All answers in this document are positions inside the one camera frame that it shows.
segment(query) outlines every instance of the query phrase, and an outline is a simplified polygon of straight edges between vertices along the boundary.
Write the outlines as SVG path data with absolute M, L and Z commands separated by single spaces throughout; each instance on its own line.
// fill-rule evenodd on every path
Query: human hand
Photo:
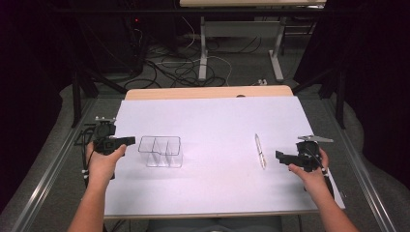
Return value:
M 87 145 L 87 160 L 89 161 L 88 187 L 106 188 L 109 180 L 114 174 L 115 165 L 127 150 L 126 145 L 121 145 L 110 155 L 102 155 L 94 151 L 94 143 Z
M 319 152 L 322 157 L 322 165 L 327 170 L 329 166 L 329 157 L 321 148 L 319 148 Z M 289 164 L 288 168 L 302 179 L 305 189 L 314 202 L 317 202 L 317 200 L 323 197 L 324 194 L 330 195 L 320 167 L 312 172 L 306 172 L 295 164 Z

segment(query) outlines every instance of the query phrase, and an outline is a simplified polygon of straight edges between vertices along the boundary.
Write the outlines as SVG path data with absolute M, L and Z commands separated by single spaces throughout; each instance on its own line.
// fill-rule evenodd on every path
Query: human arm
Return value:
M 91 157 L 89 159 L 88 187 L 68 231 L 103 231 L 105 191 L 114 174 L 115 165 L 118 159 L 124 155 L 126 149 L 126 145 L 121 145 L 112 154 L 105 156 L 93 152 L 93 143 L 88 144 L 87 158 Z
M 322 156 L 322 165 L 327 168 L 329 166 L 328 155 L 322 149 L 320 149 L 320 155 Z M 330 194 L 320 168 L 306 172 L 300 167 L 290 164 L 289 170 L 298 175 L 304 182 L 305 189 L 319 209 L 327 232 L 359 231 Z

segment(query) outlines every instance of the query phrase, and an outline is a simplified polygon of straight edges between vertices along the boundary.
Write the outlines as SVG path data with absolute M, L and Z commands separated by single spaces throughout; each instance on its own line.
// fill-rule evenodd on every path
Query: desk leg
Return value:
M 281 40 L 283 38 L 284 27 L 286 26 L 286 17 L 280 19 L 280 26 L 278 27 L 277 40 L 275 42 L 274 50 L 269 50 L 269 55 L 271 57 L 272 67 L 274 68 L 275 78 L 277 82 L 283 82 L 283 74 L 280 69 L 280 64 L 278 60 L 278 54 L 280 51 Z
M 199 66 L 199 80 L 206 79 L 208 51 L 206 50 L 205 18 L 201 17 L 201 63 Z

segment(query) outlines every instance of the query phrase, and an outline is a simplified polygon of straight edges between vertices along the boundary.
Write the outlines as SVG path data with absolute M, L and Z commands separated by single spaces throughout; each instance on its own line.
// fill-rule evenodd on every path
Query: person's left hand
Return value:
M 89 143 L 87 145 L 87 160 L 90 162 L 88 165 L 90 173 L 88 186 L 106 188 L 114 174 L 117 161 L 125 154 L 126 150 L 127 146 L 123 144 L 113 153 L 105 156 L 94 151 L 93 142 Z

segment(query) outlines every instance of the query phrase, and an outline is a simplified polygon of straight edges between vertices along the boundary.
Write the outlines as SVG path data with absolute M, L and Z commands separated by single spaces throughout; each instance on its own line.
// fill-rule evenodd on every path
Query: black fabric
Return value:
M 355 7 L 352 1 L 330 0 L 328 4 L 340 9 L 340 4 Z M 410 80 L 408 54 L 410 34 L 407 2 L 382 3 L 367 1 L 371 20 L 356 44 L 356 50 L 346 57 L 345 100 L 353 107 L 365 131 L 363 153 L 373 164 L 400 180 L 410 189 L 407 147 L 410 138 Z M 322 18 L 314 32 L 301 65 L 295 75 L 299 83 L 331 67 L 346 49 L 358 21 Z M 320 83 L 326 85 L 327 76 Z
M 3 211 L 42 149 L 61 109 L 68 68 L 43 14 L 31 1 L 0 6 Z

